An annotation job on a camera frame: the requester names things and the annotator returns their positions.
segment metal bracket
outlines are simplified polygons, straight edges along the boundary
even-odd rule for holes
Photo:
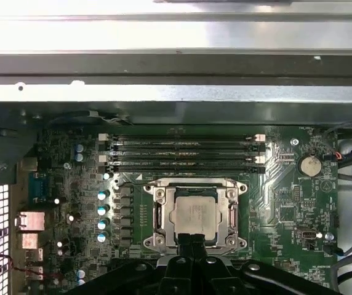
[[[175,210],[177,189],[185,188],[215,188],[217,192],[217,236],[215,245],[206,247],[209,254],[221,255],[247,247],[247,241],[238,237],[238,198],[248,187],[228,178],[161,178],[144,186],[158,204],[154,209],[154,234],[143,242],[145,247],[163,254],[176,254],[175,224],[170,216]]]

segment capacitor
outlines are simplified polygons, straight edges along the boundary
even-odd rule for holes
[[[82,144],[75,145],[76,152],[82,152],[84,150],[84,146]]]
[[[77,154],[75,155],[75,161],[77,161],[77,162],[82,162],[82,161],[83,161],[83,155],[77,153]]]
[[[53,200],[56,205],[66,203],[66,197],[58,197]]]
[[[79,269],[77,272],[76,272],[76,276],[80,279],[84,278],[86,276],[86,272],[82,269]]]
[[[110,191],[108,189],[104,190],[104,191],[101,191],[98,193],[98,199],[100,201],[103,201],[105,200],[107,197],[110,196]]]
[[[110,223],[109,218],[103,218],[98,222],[98,229],[104,230]]]
[[[63,256],[69,250],[70,250],[70,247],[62,246],[60,249],[57,250],[57,255]]]
[[[103,205],[103,206],[98,207],[97,212],[98,212],[98,215],[99,215],[99,216],[103,216],[103,215],[105,215],[106,212],[108,212],[109,210],[110,210],[110,206],[106,204],[106,205]]]
[[[61,248],[62,246],[69,244],[69,242],[69,238],[63,238],[62,240],[57,242],[57,247]]]
[[[109,237],[108,232],[100,232],[97,236],[97,240],[100,243],[103,243],[104,241],[106,241],[106,239]]]
[[[73,221],[79,219],[81,216],[82,216],[82,214],[80,214],[79,212],[70,213],[70,215],[68,216],[68,220],[73,222]]]

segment solid capacitor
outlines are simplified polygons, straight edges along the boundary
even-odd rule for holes
[[[109,223],[110,223],[109,218],[103,218],[99,220],[98,229],[104,230],[109,225]]]
[[[99,215],[99,216],[105,215],[106,212],[109,211],[109,209],[110,209],[110,206],[109,206],[109,205],[104,205],[104,206],[98,207],[98,210],[97,210],[98,215]]]
[[[67,245],[70,242],[69,238],[63,238],[57,242],[57,247],[61,248],[62,246]]]
[[[60,249],[58,249],[57,254],[58,254],[59,256],[63,256],[69,249],[70,249],[70,247],[68,247],[68,246],[63,246],[63,247],[61,247]]]
[[[84,278],[86,276],[86,272],[82,269],[79,269],[77,272],[76,272],[76,276],[78,278]]]
[[[101,191],[101,192],[99,192],[98,193],[98,199],[100,200],[100,201],[103,201],[103,200],[105,200],[107,197],[109,197],[110,196],[110,191],[107,189],[107,190],[105,190],[105,191]]]
[[[82,162],[83,161],[83,155],[82,154],[76,154],[75,155],[75,161]]]
[[[101,232],[98,236],[97,236],[97,240],[100,243],[103,243],[104,241],[106,241],[106,239],[109,237],[108,232]]]
[[[75,151],[76,151],[76,152],[82,152],[83,150],[84,150],[84,146],[83,146],[83,145],[77,144],[77,145],[75,146]]]

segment integrated circuit chip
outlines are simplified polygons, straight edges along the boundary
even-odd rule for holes
[[[217,231],[217,210],[213,197],[178,197],[175,210],[170,214],[175,224],[175,234],[204,234],[213,240]]]

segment screw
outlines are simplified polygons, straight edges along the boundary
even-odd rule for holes
[[[156,195],[158,198],[163,198],[165,196],[165,192],[163,189],[159,189],[159,190],[157,190]]]
[[[260,266],[257,265],[257,264],[250,264],[250,265],[249,265],[249,269],[250,269],[250,270],[254,270],[254,271],[260,270]]]
[[[208,257],[206,258],[206,262],[209,264],[215,264],[217,260],[214,257]]]
[[[156,239],[156,241],[157,241],[157,244],[162,245],[162,244],[164,243],[164,238],[158,237],[158,238]]]
[[[146,270],[147,266],[146,264],[139,264],[138,266],[136,266],[135,270],[137,270],[138,272],[141,272],[143,270]]]
[[[226,240],[226,243],[229,245],[235,245],[236,241],[234,238],[230,237]]]
[[[227,192],[226,192],[226,196],[228,198],[234,198],[235,197],[235,191],[233,189],[229,189]]]
[[[297,146],[299,144],[299,140],[296,138],[291,139],[291,146]]]
[[[6,163],[0,163],[0,171],[4,171],[8,169],[8,164]]]
[[[327,233],[325,234],[325,239],[326,239],[327,241],[333,241],[333,240],[335,239],[335,235],[334,235],[333,233],[331,233],[331,232],[327,232]]]
[[[186,259],[185,258],[179,258],[179,259],[176,260],[176,263],[184,264],[184,263],[186,263]]]

